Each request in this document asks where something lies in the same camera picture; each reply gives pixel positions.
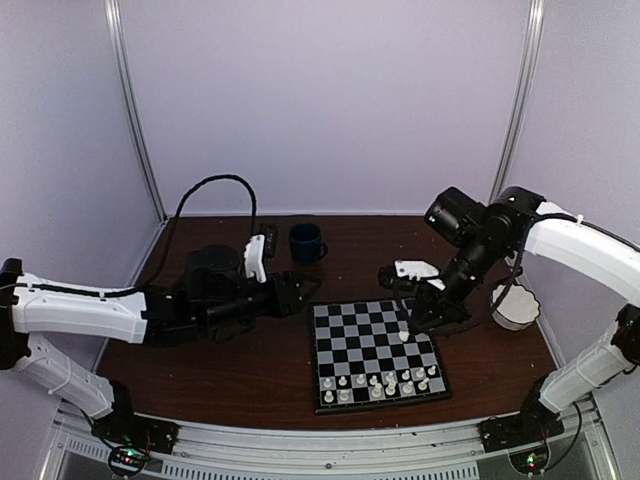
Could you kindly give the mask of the white chess king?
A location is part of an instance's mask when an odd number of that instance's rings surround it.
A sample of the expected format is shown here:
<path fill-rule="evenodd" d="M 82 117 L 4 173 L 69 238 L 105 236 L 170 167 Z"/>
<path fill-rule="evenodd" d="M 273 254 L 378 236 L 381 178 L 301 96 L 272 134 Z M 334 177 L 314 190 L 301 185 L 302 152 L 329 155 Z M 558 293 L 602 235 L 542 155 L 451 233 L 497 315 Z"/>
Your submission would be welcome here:
<path fill-rule="evenodd" d="M 387 397 L 394 396 L 396 394 L 396 386 L 397 386 L 397 380 L 396 380 L 396 377 L 395 377 L 395 373 L 394 372 L 390 372 L 386 376 L 386 380 L 387 380 L 387 386 L 385 388 L 385 394 L 386 394 Z"/>

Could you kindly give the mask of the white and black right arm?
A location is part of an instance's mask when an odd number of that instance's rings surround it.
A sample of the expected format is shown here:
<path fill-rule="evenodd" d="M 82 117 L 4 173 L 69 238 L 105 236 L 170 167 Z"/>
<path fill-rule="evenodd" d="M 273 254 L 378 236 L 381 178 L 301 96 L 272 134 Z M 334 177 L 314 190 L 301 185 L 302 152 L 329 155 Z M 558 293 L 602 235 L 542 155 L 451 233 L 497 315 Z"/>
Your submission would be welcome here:
<path fill-rule="evenodd" d="M 544 196 L 512 186 L 484 205 L 456 187 L 441 192 L 424 221 L 454 252 L 444 266 L 413 263 L 412 335 L 454 335 L 477 316 L 470 296 L 493 268 L 512 265 L 492 287 L 482 314 L 492 318 L 516 286 L 540 307 L 545 341 L 558 355 L 536 380 L 512 430 L 530 442 L 585 395 L 639 369 L 639 247 L 567 212 Z"/>

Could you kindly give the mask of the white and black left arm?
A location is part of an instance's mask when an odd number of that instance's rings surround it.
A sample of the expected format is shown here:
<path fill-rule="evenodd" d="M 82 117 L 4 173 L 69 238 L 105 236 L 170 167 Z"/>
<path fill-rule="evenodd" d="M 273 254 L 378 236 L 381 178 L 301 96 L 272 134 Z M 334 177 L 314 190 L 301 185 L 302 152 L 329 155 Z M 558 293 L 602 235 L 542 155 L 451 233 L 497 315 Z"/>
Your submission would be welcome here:
<path fill-rule="evenodd" d="M 22 372 L 49 394 L 103 420 L 123 444 L 137 442 L 144 424 L 126 387 L 90 373 L 45 339 L 51 332 L 173 347 L 215 338 L 228 327 L 251 327 L 259 317 L 301 312 L 321 281 L 294 271 L 270 273 L 262 236 L 238 252 L 209 245 L 190 252 L 182 276 L 167 288 L 81 287 L 27 273 L 21 260 L 1 266 L 1 367 Z"/>

